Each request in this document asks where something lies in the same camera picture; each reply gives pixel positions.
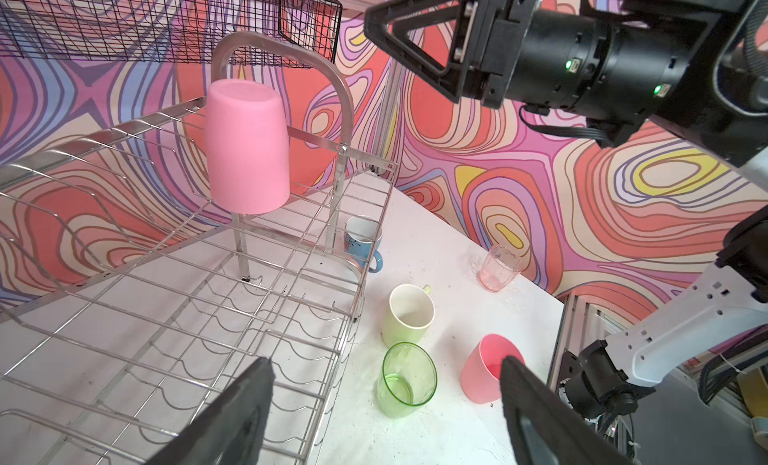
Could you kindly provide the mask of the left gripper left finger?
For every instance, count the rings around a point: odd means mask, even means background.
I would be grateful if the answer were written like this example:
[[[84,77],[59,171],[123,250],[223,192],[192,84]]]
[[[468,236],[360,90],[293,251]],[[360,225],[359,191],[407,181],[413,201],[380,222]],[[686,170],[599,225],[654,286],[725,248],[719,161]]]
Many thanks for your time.
[[[255,360],[150,464],[256,464],[273,398],[272,362]]]

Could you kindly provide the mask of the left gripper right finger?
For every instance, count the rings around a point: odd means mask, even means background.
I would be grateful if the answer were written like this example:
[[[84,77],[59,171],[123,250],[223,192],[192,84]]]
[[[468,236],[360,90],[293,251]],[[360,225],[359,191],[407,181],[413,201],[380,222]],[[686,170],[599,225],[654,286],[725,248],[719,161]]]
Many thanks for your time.
[[[628,464],[520,360],[501,364],[500,391],[518,464]]]

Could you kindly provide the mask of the light green ceramic mug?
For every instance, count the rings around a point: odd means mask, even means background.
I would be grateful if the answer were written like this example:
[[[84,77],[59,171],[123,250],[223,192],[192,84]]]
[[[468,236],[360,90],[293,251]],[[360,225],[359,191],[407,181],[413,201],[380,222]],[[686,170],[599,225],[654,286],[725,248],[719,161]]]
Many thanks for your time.
[[[384,312],[381,337],[386,347],[398,343],[418,343],[435,318],[435,304],[429,285],[402,284],[389,295]]]

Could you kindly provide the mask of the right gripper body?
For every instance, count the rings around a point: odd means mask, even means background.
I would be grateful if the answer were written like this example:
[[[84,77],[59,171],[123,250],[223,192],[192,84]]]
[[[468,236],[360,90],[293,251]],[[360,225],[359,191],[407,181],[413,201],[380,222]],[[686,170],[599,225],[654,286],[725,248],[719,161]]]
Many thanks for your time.
[[[542,0],[464,0],[475,4],[466,46],[461,95],[482,106],[503,104],[534,14]]]

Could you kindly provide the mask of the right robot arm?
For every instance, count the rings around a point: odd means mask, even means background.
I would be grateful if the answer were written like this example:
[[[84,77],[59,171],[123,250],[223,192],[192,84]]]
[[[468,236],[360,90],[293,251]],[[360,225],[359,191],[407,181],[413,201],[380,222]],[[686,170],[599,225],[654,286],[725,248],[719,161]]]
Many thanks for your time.
[[[767,0],[386,0],[405,193],[630,323],[569,356],[583,416],[767,321]]]

